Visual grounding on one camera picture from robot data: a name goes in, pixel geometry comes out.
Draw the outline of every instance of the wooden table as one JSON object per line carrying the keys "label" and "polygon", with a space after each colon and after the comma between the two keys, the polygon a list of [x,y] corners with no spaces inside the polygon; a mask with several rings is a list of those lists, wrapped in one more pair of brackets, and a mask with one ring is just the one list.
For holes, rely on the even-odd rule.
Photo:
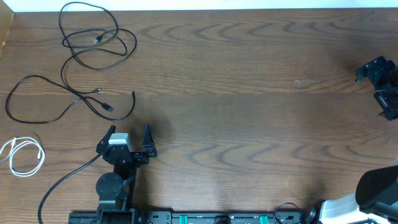
{"label": "wooden table", "polygon": [[[29,178],[0,166],[0,223],[37,223],[37,207],[61,177],[93,158],[110,125],[141,145],[151,124],[158,158],[139,170],[135,202],[174,210],[272,210],[282,202],[309,207],[354,192],[371,169],[397,155],[397,121],[377,114],[373,86],[354,84],[354,70],[384,55],[398,62],[397,9],[115,12],[139,40],[136,53],[97,72],[71,62],[78,90],[125,114],[120,122],[94,115],[83,103],[53,124],[21,124],[0,112],[0,140],[40,136],[43,167]],[[61,83],[70,51],[62,47],[58,13],[17,13],[0,61],[0,102],[26,75]],[[66,32],[113,24],[104,12],[69,12]],[[131,42],[127,35],[121,34]],[[96,35],[75,39],[87,44]],[[110,49],[121,49],[115,41]],[[109,54],[82,55],[100,67]],[[26,81],[12,97],[20,119],[58,116],[76,96],[42,80]],[[36,149],[16,167],[37,163]],[[66,223],[73,210],[95,210],[102,159],[67,179],[47,199],[45,223]]]}

